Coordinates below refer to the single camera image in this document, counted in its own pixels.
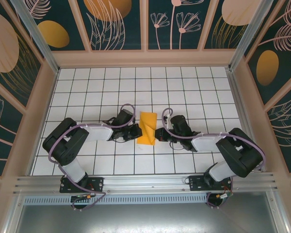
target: purple cable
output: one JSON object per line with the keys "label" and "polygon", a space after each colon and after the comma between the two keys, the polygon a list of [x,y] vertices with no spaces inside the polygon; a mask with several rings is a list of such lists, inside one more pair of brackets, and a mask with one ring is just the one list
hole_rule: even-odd
{"label": "purple cable", "polygon": [[170,116],[173,114],[174,110],[172,110],[171,108],[166,108],[163,112],[162,112],[162,123],[163,123],[163,127],[164,129],[170,134],[172,135],[173,137],[176,137],[176,138],[180,138],[180,139],[195,139],[195,138],[199,138],[199,137],[203,137],[203,136],[212,136],[212,137],[217,137],[217,136],[226,136],[226,137],[232,137],[232,138],[236,138],[236,139],[239,139],[249,145],[251,145],[254,149],[256,149],[262,156],[263,158],[263,161],[261,163],[261,165],[258,166],[258,168],[261,168],[265,165],[265,161],[266,161],[266,157],[265,157],[265,154],[264,152],[254,143],[248,141],[247,139],[245,138],[242,138],[242,137],[239,137],[239,136],[236,136],[236,135],[232,135],[232,134],[228,134],[228,133],[202,133],[202,134],[198,134],[198,135],[195,135],[195,136],[190,136],[190,137],[182,137],[182,136],[178,136],[172,132],[170,132],[164,122],[164,114],[167,110],[170,110]]}
{"label": "purple cable", "polygon": [[[102,194],[102,196],[100,198],[98,198],[94,203],[90,204],[90,205],[87,205],[86,207],[83,208],[83,210],[86,210],[86,209],[89,209],[91,208],[93,205],[95,205],[98,201],[100,201],[105,195],[106,193],[105,192],[97,192],[97,191],[93,191],[93,190],[89,190],[89,189],[86,189],[86,188],[83,188],[81,186],[79,186],[77,183],[75,183],[69,176],[68,174],[64,171],[64,169],[62,168],[62,166],[56,161],[56,160],[52,160],[52,153],[55,149],[55,147],[58,145],[58,143],[69,133],[71,132],[72,130],[76,129],[76,128],[79,128],[79,127],[88,127],[88,126],[97,126],[97,127],[101,127],[101,126],[104,126],[104,127],[107,127],[107,128],[122,128],[122,127],[125,127],[127,126],[128,124],[130,124],[136,117],[136,111],[135,111],[135,107],[129,103],[126,103],[124,105],[121,106],[121,109],[123,109],[124,106],[130,106],[132,107],[133,109],[133,115],[131,117],[131,119],[129,120],[129,122],[123,124],[123,125],[120,125],[120,126],[113,126],[113,125],[103,125],[103,124],[96,124],[96,123],[91,123],[91,124],[80,124],[80,125],[75,125],[73,127],[71,127],[70,129],[68,129],[66,132],[63,133],[63,135],[61,135],[57,140],[56,142],[54,143],[54,145],[51,147],[51,149],[49,150],[49,153],[48,153],[48,160],[56,165],[58,165],[58,168],[60,169],[60,171],[62,171],[62,173],[70,180],[71,183],[73,183],[73,185],[75,185],[77,188],[85,191],[85,192],[88,192],[88,193],[95,193],[95,194]],[[74,210],[76,209],[74,204],[75,202],[78,201],[78,199],[76,199],[73,203],[72,203],[72,207],[74,208]]]}

